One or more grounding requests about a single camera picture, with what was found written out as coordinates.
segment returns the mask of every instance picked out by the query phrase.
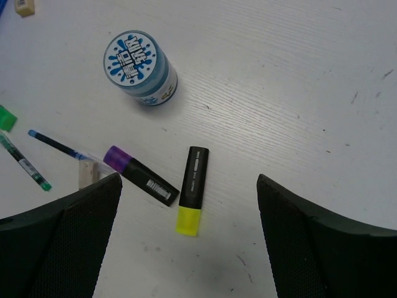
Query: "blue container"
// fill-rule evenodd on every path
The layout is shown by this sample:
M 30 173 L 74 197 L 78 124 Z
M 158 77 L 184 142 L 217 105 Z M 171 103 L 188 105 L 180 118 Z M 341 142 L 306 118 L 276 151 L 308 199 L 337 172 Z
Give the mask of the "blue container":
M 114 85 L 147 106 L 157 106 L 174 95 L 178 78 L 157 42 L 142 31 L 126 31 L 105 51 L 104 69 Z

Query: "purple cap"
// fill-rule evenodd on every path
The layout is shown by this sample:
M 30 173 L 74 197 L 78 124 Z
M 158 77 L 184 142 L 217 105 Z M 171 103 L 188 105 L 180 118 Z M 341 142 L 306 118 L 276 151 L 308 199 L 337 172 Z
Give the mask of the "purple cap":
M 131 159 L 132 156 L 126 154 L 119 147 L 111 146 L 104 157 L 104 162 L 121 174 Z

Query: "green block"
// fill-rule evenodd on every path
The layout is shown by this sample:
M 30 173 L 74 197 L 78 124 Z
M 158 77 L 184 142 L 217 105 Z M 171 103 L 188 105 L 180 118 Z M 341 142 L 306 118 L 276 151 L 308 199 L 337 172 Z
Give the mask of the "green block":
M 17 122 L 17 117 L 7 111 L 5 107 L 0 106 L 0 129 L 10 132 L 15 122 Z

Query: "blue pen tip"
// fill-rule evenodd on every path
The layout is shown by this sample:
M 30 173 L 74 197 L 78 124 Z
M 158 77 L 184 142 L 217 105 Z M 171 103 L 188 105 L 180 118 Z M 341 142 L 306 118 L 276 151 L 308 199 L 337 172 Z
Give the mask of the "blue pen tip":
M 31 137 L 35 137 L 36 136 L 36 131 L 35 130 L 33 130 L 33 129 L 31 129 L 31 130 L 29 130 L 29 132 L 28 132 L 28 134 L 31 136 Z

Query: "yellow highlighter cap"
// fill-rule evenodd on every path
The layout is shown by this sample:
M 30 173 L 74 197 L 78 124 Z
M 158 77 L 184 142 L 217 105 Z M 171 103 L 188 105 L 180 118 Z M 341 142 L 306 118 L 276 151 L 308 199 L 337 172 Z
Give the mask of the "yellow highlighter cap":
M 179 206 L 176 231 L 187 236 L 197 236 L 199 230 L 201 209 Z

